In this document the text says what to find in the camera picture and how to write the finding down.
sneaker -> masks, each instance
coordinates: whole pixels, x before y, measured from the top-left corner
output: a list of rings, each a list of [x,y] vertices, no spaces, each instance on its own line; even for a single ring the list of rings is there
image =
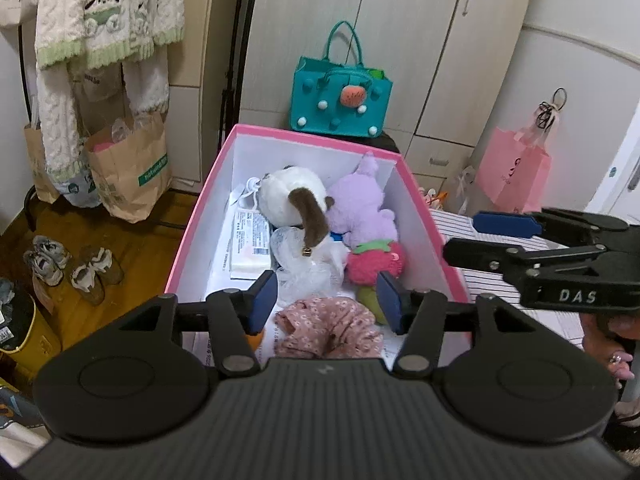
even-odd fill
[[[60,269],[64,269],[71,258],[71,254],[69,254],[63,244],[46,236],[38,235],[34,237],[33,247],[37,252],[44,253],[49,258],[52,258]]]
[[[69,281],[89,303],[99,305],[104,300],[104,287],[90,265],[82,263],[74,266],[69,274]]]
[[[122,267],[109,249],[83,247],[80,251],[80,259],[94,268],[105,285],[117,285],[124,277]]]
[[[22,259],[35,276],[49,286],[56,286],[62,281],[62,271],[48,254],[38,251],[26,251]]]

green label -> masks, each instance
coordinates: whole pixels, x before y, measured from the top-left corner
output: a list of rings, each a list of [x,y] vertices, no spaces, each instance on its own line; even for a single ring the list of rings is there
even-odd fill
[[[138,185],[140,187],[144,186],[147,182],[149,182],[153,177],[155,177],[158,173],[162,171],[167,163],[169,162],[169,158],[166,156],[166,153],[161,156],[158,161],[148,170],[145,171],[142,175],[138,177]]]

screw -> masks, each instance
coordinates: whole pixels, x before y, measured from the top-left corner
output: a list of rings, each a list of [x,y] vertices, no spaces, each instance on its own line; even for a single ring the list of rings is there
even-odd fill
[[[222,359],[222,366],[229,372],[247,372],[254,367],[254,360],[246,355],[229,355]]]
[[[398,366],[405,372],[423,372],[429,368],[429,360],[421,355],[409,354],[398,359]]]

barcode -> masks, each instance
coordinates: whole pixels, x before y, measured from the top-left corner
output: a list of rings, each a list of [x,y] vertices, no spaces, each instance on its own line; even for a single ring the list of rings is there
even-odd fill
[[[14,334],[9,330],[9,327],[5,326],[4,328],[0,328],[0,343],[9,341],[13,336]]]

wardrobe door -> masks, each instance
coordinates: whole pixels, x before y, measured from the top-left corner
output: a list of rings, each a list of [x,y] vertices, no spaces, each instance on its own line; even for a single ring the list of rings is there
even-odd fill
[[[475,146],[518,41],[529,0],[460,0],[417,133]]]
[[[394,82],[385,127],[412,134],[457,0],[362,0],[356,31],[364,63]]]
[[[360,0],[256,0],[242,83],[241,115],[289,111],[300,56],[321,58],[332,27],[355,22]],[[338,35],[331,59],[344,62],[348,38]]]

